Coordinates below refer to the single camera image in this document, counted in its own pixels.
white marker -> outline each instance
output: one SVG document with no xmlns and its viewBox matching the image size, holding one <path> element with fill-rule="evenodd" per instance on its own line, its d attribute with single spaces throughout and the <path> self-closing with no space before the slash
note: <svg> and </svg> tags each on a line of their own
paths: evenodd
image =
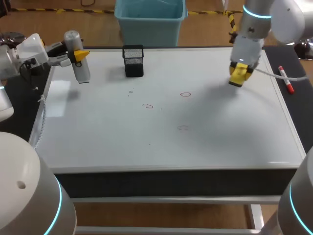
<svg viewBox="0 0 313 235">
<path fill-rule="evenodd" d="M 279 66 L 278 69 L 279 69 L 280 74 L 281 74 L 283 77 L 287 77 L 286 72 L 284 71 L 284 69 L 283 69 L 282 66 Z M 286 84 L 286 86 L 287 86 L 288 92 L 289 92 L 290 94 L 293 94 L 293 93 L 294 93 L 294 89 L 293 89 L 293 87 L 292 87 L 290 81 L 289 81 L 288 79 L 284 79 L 284 81 L 285 81 L 285 84 Z"/>
</svg>

blue plastic bin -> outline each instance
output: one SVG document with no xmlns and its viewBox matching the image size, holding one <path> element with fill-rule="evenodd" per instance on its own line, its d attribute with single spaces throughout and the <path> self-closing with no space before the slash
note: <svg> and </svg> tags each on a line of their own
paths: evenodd
<svg viewBox="0 0 313 235">
<path fill-rule="evenodd" d="M 175 47 L 187 15 L 185 0 L 116 0 L 115 4 L 125 45 Z"/>
</svg>

red circle drawing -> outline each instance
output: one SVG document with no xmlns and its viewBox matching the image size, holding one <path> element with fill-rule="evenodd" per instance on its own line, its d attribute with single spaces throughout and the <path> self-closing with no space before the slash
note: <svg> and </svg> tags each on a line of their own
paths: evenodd
<svg viewBox="0 0 313 235">
<path fill-rule="evenodd" d="M 190 92 L 183 92 L 183 93 L 180 93 L 180 95 L 182 97 L 189 97 L 189 96 L 191 96 L 191 93 Z"/>
<path fill-rule="evenodd" d="M 153 106 L 150 104 L 143 104 L 142 106 L 147 108 L 147 109 L 153 109 Z"/>
<path fill-rule="evenodd" d="M 188 131 L 188 126 L 179 126 L 177 129 L 181 130 L 181 131 Z"/>
</svg>

glowing cyan ring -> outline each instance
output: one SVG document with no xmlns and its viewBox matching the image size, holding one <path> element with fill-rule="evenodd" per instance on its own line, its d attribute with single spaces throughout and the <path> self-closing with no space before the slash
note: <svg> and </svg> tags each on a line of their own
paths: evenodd
<svg viewBox="0 0 313 235">
<path fill-rule="evenodd" d="M 57 221 L 57 218 L 59 216 L 59 213 L 60 213 L 60 210 L 61 210 L 61 204 L 62 204 L 62 190 L 61 190 L 61 185 L 59 183 L 59 181 L 57 180 L 58 182 L 58 185 L 59 185 L 59 191 L 60 191 L 60 200 L 59 200 L 59 207 L 58 207 L 58 210 L 55 214 L 55 217 L 52 221 L 52 223 L 50 224 L 49 228 L 47 229 L 47 231 L 44 233 L 44 235 L 48 235 L 48 233 L 51 231 L 53 225 L 55 224 L 55 222 Z"/>
<path fill-rule="evenodd" d="M 254 13 L 248 11 L 248 10 L 246 9 L 245 5 L 243 6 L 243 8 L 244 8 L 244 11 L 247 12 L 247 13 L 248 13 L 249 15 L 251 15 L 251 16 L 254 16 L 254 17 L 257 17 L 257 18 L 261 18 L 261 19 L 270 19 L 270 18 L 272 18 L 272 16 L 262 16 L 262 15 L 254 14 Z"/>
<path fill-rule="evenodd" d="M 294 208 L 293 202 L 292 202 L 292 197 L 291 197 L 291 184 L 290 184 L 290 188 L 289 188 L 289 197 L 290 197 L 290 203 L 291 203 L 291 207 L 293 209 L 293 213 L 295 214 L 295 217 L 297 217 L 297 219 L 299 220 L 300 224 L 303 226 L 303 228 L 305 228 L 305 230 L 310 234 L 313 235 L 313 233 L 311 232 L 311 230 L 303 223 L 303 221 L 301 220 L 300 216 L 298 215 L 297 211 Z"/>
</svg>

white table surface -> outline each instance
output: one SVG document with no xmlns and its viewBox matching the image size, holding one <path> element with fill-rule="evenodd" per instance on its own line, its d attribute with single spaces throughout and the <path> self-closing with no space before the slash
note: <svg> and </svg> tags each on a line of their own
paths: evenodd
<svg viewBox="0 0 313 235">
<path fill-rule="evenodd" d="M 52 68 L 39 155 L 54 173 L 298 167 L 305 152 L 275 79 L 229 85 L 230 54 L 145 50 L 144 76 L 126 78 L 121 50 L 93 50 L 88 84 Z M 272 72 L 264 51 L 258 68 Z"/>
</svg>

